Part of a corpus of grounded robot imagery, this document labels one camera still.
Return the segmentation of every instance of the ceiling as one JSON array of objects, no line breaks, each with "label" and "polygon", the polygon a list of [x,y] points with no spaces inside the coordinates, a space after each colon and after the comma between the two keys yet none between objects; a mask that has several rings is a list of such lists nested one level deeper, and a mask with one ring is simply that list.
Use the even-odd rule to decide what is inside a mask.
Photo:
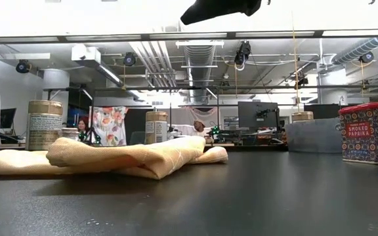
[{"label": "ceiling", "polygon": [[[323,39],[323,54],[337,54],[342,50],[352,46],[362,39],[343,38],[343,39]],[[298,39],[294,43],[292,39],[258,39],[249,41],[252,48],[252,54],[259,56],[250,56],[249,61],[253,62],[277,62],[293,60],[294,48],[297,49],[297,54],[300,55],[301,61],[298,66],[304,65],[303,60],[315,60],[320,53],[319,39]],[[167,50],[170,56],[173,69],[177,71],[186,71],[181,66],[185,65],[184,51],[182,47],[176,46],[176,41],[166,41]],[[219,85],[225,73],[228,74],[228,81],[230,85],[236,84],[235,69],[233,66],[227,66],[223,58],[232,63],[237,48],[240,46],[239,40],[225,40],[223,48],[216,47],[216,55],[213,64],[218,65],[218,68],[211,70],[209,79],[214,80],[210,85]],[[15,44],[3,45],[0,49],[1,54],[6,53],[44,53],[51,54],[50,60],[31,60],[30,62],[39,69],[58,68],[66,69],[70,73],[71,82],[85,83],[89,88],[105,87],[106,79],[93,68],[79,68],[71,69],[79,66],[77,63],[71,61],[71,49],[75,44]],[[122,65],[122,55],[126,52],[133,52],[130,44],[126,42],[120,43],[86,43],[88,47],[97,47],[102,53],[102,60],[110,65],[110,67],[118,75],[132,75],[144,74],[145,67],[137,60],[137,63],[132,67],[126,67],[124,70]],[[352,63],[346,65],[346,74],[348,83],[360,82],[362,79],[378,79],[378,48],[373,51],[375,55],[375,62],[364,68],[364,75],[360,67]],[[285,56],[269,56],[269,54],[284,54]],[[280,66],[252,66],[246,65],[243,71],[237,71],[237,85],[238,86],[254,86],[254,85],[283,85],[285,78],[291,72],[295,71],[294,63],[288,63]],[[370,83],[377,83],[378,80],[370,81]],[[126,78],[125,84],[128,87],[147,86],[144,78],[132,77]],[[264,90],[238,90],[238,93],[254,94],[265,92]],[[236,93],[235,90],[226,91],[228,94]]]}]

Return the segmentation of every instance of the white column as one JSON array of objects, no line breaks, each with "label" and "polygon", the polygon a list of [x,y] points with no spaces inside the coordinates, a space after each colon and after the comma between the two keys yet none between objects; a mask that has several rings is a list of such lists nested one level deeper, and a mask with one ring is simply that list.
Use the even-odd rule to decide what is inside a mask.
[{"label": "white column", "polygon": [[[64,89],[70,86],[70,74],[61,69],[46,69],[43,74],[43,89]],[[68,96],[69,92],[59,92],[52,101],[62,102],[64,111],[62,113],[62,122],[66,122],[68,118]],[[47,100],[47,92],[43,92],[42,100]]]},{"label": "white column", "polygon": [[[321,85],[347,85],[345,68],[320,74]],[[320,88],[318,93],[322,104],[348,105],[348,92],[344,88]]]}]

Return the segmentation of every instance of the computer monitor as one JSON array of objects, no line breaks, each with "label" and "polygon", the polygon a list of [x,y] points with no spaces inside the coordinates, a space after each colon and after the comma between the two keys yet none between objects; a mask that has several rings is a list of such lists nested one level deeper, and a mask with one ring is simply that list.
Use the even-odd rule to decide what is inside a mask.
[{"label": "computer monitor", "polygon": [[0,128],[12,128],[14,123],[14,116],[16,114],[16,108],[1,109],[1,127]]},{"label": "computer monitor", "polygon": [[250,129],[277,127],[280,124],[278,104],[272,102],[238,102],[239,127]]}]

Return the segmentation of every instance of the floral cloth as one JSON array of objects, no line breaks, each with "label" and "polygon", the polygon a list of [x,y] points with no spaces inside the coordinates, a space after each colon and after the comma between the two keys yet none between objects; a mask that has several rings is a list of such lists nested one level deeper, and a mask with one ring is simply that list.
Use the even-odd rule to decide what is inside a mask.
[{"label": "floral cloth", "polygon": [[119,107],[94,107],[94,130],[101,137],[102,146],[126,146],[125,115],[127,109]]}]

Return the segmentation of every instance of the gray box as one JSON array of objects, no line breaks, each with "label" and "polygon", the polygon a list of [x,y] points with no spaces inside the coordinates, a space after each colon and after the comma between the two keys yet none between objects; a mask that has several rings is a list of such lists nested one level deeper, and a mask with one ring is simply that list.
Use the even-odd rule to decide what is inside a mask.
[{"label": "gray box", "polygon": [[339,118],[299,121],[285,126],[289,151],[342,153]]}]

